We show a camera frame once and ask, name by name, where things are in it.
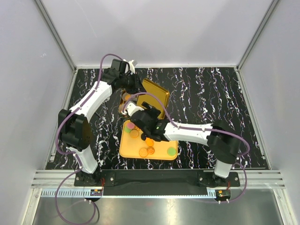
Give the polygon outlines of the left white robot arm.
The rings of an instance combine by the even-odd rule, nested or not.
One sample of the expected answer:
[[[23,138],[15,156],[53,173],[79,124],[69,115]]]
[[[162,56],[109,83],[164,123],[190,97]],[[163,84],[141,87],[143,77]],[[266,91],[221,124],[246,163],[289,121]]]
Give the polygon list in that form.
[[[109,68],[100,68],[98,80],[89,92],[70,109],[62,109],[58,114],[56,150],[62,155],[73,155],[79,164],[78,177],[91,186],[97,185],[102,178],[90,146],[93,137],[90,120],[115,91],[124,89],[129,94],[136,94],[144,89],[135,71],[136,64],[135,60],[115,57]]]

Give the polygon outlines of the gold tin lid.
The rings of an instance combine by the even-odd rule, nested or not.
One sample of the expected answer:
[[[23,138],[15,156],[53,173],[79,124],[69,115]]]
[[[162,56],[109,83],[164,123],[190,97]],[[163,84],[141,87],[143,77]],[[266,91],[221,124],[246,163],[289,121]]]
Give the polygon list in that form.
[[[165,109],[167,109],[170,97],[170,92],[167,89],[159,86],[158,84],[154,83],[149,79],[143,79],[142,85],[147,93],[150,93],[157,97],[159,101],[163,104]],[[160,111],[160,114],[157,117],[158,119],[163,119],[165,117],[165,111],[163,107],[154,97],[150,95],[140,95],[137,98],[137,105],[142,107],[143,102],[148,103],[149,105],[157,108]]]

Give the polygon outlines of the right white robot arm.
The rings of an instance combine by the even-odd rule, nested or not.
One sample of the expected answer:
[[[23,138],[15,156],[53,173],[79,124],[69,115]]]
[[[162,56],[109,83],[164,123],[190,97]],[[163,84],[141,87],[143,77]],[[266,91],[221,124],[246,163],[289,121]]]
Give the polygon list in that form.
[[[223,186],[229,179],[232,165],[236,162],[241,140],[232,132],[226,131],[222,122],[214,124],[182,124],[158,119],[159,110],[145,104],[145,108],[129,102],[125,111],[142,131],[142,139],[150,138],[157,142],[185,141],[209,147],[217,159],[213,174],[208,178],[210,187]]]

